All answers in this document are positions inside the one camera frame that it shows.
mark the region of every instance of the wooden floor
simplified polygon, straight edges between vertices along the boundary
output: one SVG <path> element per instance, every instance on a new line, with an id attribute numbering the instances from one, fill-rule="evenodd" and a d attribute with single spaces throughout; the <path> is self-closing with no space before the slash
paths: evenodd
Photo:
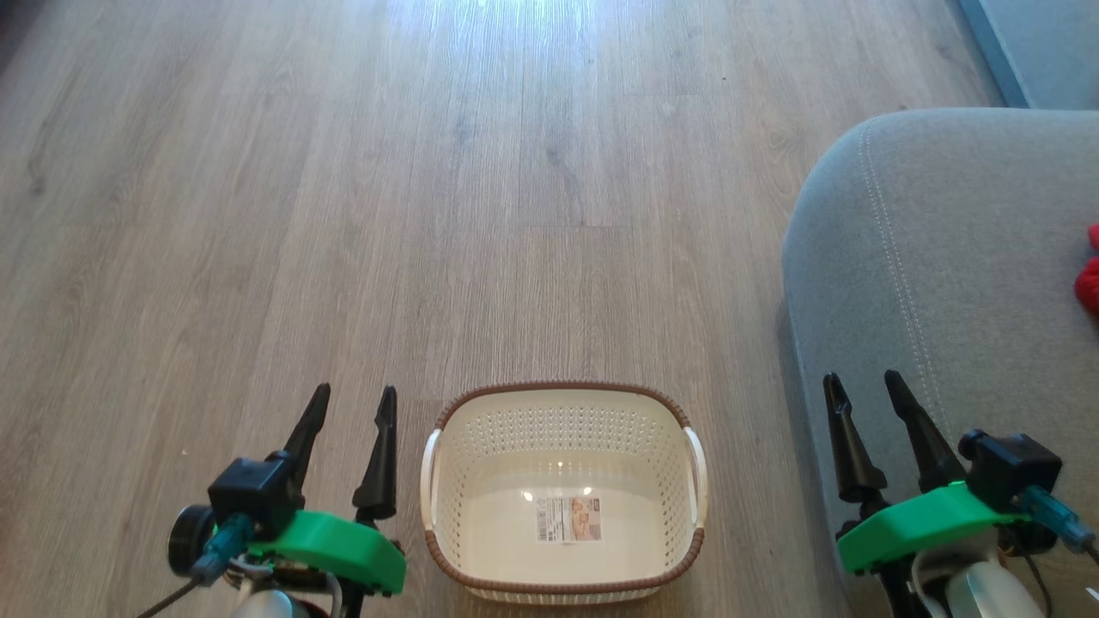
<path id="1" fill-rule="evenodd" d="M 948 2 L 0 4 L 0 615 L 174 589 L 176 512 L 322 380 L 312 508 L 351 515 L 401 397 L 410 573 L 369 616 L 595 615 L 475 600 L 419 523 L 443 401 L 551 377 L 665 390 L 710 460 L 692 571 L 599 616 L 850 614 L 779 246 L 846 129 L 999 102 Z"/>

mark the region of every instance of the stitching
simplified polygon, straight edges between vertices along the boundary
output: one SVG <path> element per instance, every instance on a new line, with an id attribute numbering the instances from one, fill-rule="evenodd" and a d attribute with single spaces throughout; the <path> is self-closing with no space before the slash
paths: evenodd
<path id="1" fill-rule="evenodd" d="M 911 288 L 911 286 L 908 285 L 908 275 L 904 273 L 904 262 L 903 262 L 903 260 L 900 256 L 900 249 L 897 246 L 897 238 L 896 238 L 896 235 L 893 234 L 893 231 L 892 231 L 892 220 L 889 218 L 889 210 L 886 208 L 885 198 L 881 195 L 881 186 L 880 186 L 880 184 L 878 184 L 878 175 L 877 175 L 877 172 L 874 168 L 874 156 L 869 152 L 869 143 L 870 143 L 869 132 L 870 132 L 870 126 L 873 124 L 874 123 L 872 122 L 869 125 L 867 125 L 866 131 L 865 131 L 865 134 L 866 134 L 866 158 L 869 162 L 869 173 L 870 173 L 870 178 L 874 180 L 874 191 L 877 195 L 877 205 L 878 205 L 878 207 L 880 207 L 880 209 L 881 209 L 881 218 L 885 220 L 885 228 L 884 229 L 881 228 L 881 222 L 879 221 L 878 222 L 878 230 L 879 230 L 879 232 L 881 232 L 881 242 L 882 242 L 882 245 L 886 242 L 885 234 L 887 232 L 889 234 L 889 244 L 892 245 L 892 256 L 893 256 L 893 260 L 897 261 L 897 272 L 900 274 L 900 288 L 903 288 L 903 290 L 904 290 L 904 297 L 908 299 L 908 312 L 911 312 L 912 323 L 914 324 L 914 331 L 915 331 L 915 336 L 912 338 L 912 330 L 910 329 L 909 330 L 909 338 L 910 338 L 910 343 L 912 344 L 913 352 L 917 352 L 917 367 L 920 368 L 920 382 L 923 385 L 923 396 L 924 396 L 925 400 L 929 400 L 929 406 L 932 407 L 932 408 L 937 407 L 939 410 L 940 410 L 940 417 L 944 418 L 945 417 L 945 409 L 943 407 L 942 396 L 939 393 L 939 380 L 935 379 L 935 369 L 934 369 L 934 367 L 931 364 L 931 353 L 928 351 L 928 341 L 923 336 L 923 329 L 920 327 L 920 317 L 919 317 L 919 314 L 917 313 L 917 310 L 915 310 L 915 299 L 912 297 L 912 288 Z M 898 295 L 898 301 L 900 301 L 900 302 L 903 304 L 903 300 L 900 298 L 900 289 L 897 288 L 897 280 L 896 280 L 896 278 L 893 280 L 893 286 L 895 286 L 897 295 Z M 919 351 L 917 351 L 917 349 L 915 349 L 917 341 L 919 341 L 919 344 L 920 344 Z M 923 363 L 926 364 L 926 366 L 928 366 L 928 376 L 930 377 L 930 380 L 931 380 L 931 388 L 935 393 L 935 397 L 933 399 L 931 398 L 931 394 L 928 390 L 928 380 L 924 379 L 923 369 L 922 369 L 922 366 L 921 366 L 921 364 L 919 362 L 919 357 L 921 355 L 920 353 L 922 353 Z M 942 420 L 944 420 L 943 418 L 937 419 L 936 422 L 939 422 L 940 424 L 942 424 Z"/>
<path id="2" fill-rule="evenodd" d="M 874 159 L 869 155 L 869 142 L 870 142 L 870 129 L 877 122 L 877 119 L 870 120 L 863 128 L 862 133 L 858 134 L 858 163 L 863 168 L 863 181 L 866 185 L 866 197 L 870 200 L 870 207 L 874 208 L 874 221 L 878 225 L 878 234 L 881 238 L 881 251 L 886 254 L 886 265 L 889 268 L 889 278 L 892 279 L 893 294 L 897 295 L 897 305 L 900 306 L 900 314 L 904 320 L 904 330 L 908 331 L 908 342 L 912 347 L 912 360 L 915 361 L 915 371 L 920 375 L 920 384 L 923 386 L 924 398 L 928 396 L 928 380 L 923 373 L 923 363 L 921 362 L 920 350 L 915 344 L 915 333 L 912 331 L 912 321 L 908 316 L 908 304 L 904 302 L 904 296 L 901 294 L 900 288 L 900 277 L 897 276 L 897 267 L 893 265 L 893 255 L 890 251 L 889 242 L 886 240 L 886 229 L 881 222 L 882 212 L 885 211 L 884 205 L 879 210 L 879 199 L 881 197 L 880 187 L 878 187 L 877 174 L 874 170 Z M 878 188 L 877 195 L 875 195 L 872 188 L 872 183 L 874 187 Z"/>

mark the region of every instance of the basket handle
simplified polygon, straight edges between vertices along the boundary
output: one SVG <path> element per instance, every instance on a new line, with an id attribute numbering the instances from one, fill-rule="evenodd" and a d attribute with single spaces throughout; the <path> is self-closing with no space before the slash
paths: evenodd
<path id="1" fill-rule="evenodd" d="M 695 467 L 697 484 L 695 487 L 695 512 L 698 515 L 695 518 L 695 527 L 706 528 L 706 515 L 710 509 L 710 482 L 706 475 L 706 455 L 702 454 L 702 443 L 699 442 L 695 430 L 685 427 L 684 433 L 687 434 L 687 443 L 690 445 L 691 464 Z"/>
<path id="2" fill-rule="evenodd" d="M 435 448 L 439 445 L 439 438 L 442 434 L 442 429 L 431 432 L 431 435 L 428 438 L 428 445 L 423 450 L 423 464 L 420 466 L 420 518 L 423 520 L 425 532 L 431 532 L 435 527 L 435 521 L 431 514 L 431 485 L 432 473 L 435 471 Z"/>

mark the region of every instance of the plastic basket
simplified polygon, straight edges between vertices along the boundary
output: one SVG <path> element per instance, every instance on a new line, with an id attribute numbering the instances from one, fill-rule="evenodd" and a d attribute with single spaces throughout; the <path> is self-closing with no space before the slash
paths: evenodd
<path id="1" fill-rule="evenodd" d="M 682 410 L 637 386 L 493 386 L 451 404 L 428 439 L 428 549 L 475 595 L 591 605 L 640 598 L 702 545 L 706 459 Z"/>

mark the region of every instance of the brown basket rim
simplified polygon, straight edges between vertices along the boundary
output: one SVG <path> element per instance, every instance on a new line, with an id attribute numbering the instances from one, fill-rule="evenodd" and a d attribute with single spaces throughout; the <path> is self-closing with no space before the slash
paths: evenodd
<path id="1" fill-rule="evenodd" d="M 439 416 L 439 420 L 435 422 L 435 429 L 444 429 L 446 423 L 451 420 L 451 417 L 454 416 L 454 412 L 473 399 L 484 397 L 486 395 L 519 393 L 522 390 L 618 390 L 622 393 L 633 393 L 634 395 L 644 395 L 651 399 L 656 399 L 660 405 L 667 408 L 668 411 L 671 412 L 671 416 L 676 417 L 676 421 L 679 422 L 679 427 L 684 429 L 690 427 L 690 420 L 687 419 L 687 415 L 684 413 L 682 408 L 673 401 L 670 397 L 659 390 L 654 390 L 636 384 L 563 379 L 555 382 L 511 382 L 467 390 L 458 397 L 452 399 L 451 402 L 446 405 L 443 409 L 443 413 Z"/>
<path id="2" fill-rule="evenodd" d="M 633 393 L 636 395 L 644 395 L 652 399 L 659 401 L 679 422 L 679 427 L 687 429 L 690 427 L 690 421 L 687 419 L 687 415 L 684 413 L 682 408 L 678 404 L 671 400 L 670 397 L 660 393 L 659 390 L 654 390 L 644 386 L 633 385 L 633 384 L 620 384 L 613 382 L 587 382 L 587 380 L 554 380 L 554 382 L 515 382 L 508 384 L 500 384 L 496 386 L 486 386 L 480 388 L 474 388 L 460 395 L 459 397 L 453 399 L 443 409 L 443 413 L 440 415 L 439 421 L 435 423 L 435 429 L 443 430 L 446 428 L 446 423 L 454 416 L 454 412 L 458 410 L 466 402 L 476 399 L 477 397 L 482 397 L 485 395 L 496 395 L 499 393 L 517 393 L 521 390 L 619 390 L 623 393 Z M 625 593 L 632 591 L 643 591 L 647 588 L 656 588 L 678 580 L 688 569 L 695 564 L 695 560 L 698 558 L 699 552 L 702 550 L 702 540 L 706 538 L 706 530 L 702 528 L 696 528 L 695 533 L 691 537 L 690 547 L 687 548 L 687 553 L 684 554 L 682 560 L 678 564 L 665 571 L 660 575 L 655 575 L 653 577 L 645 577 L 642 580 L 624 580 L 621 582 L 604 582 L 600 584 L 530 584 L 522 582 L 498 582 L 493 580 L 482 580 L 480 577 L 471 577 L 466 575 L 453 564 L 451 561 L 446 560 L 443 555 L 443 550 L 439 547 L 439 540 L 435 538 L 434 530 L 424 531 L 424 539 L 428 542 L 428 552 L 431 553 L 432 560 L 439 565 L 440 570 L 443 571 L 449 578 L 462 584 L 463 586 L 477 588 L 481 591 L 495 592 L 495 593 L 510 593 L 510 594 L 530 594 L 530 595 L 599 595 L 599 594 L 615 594 Z"/>

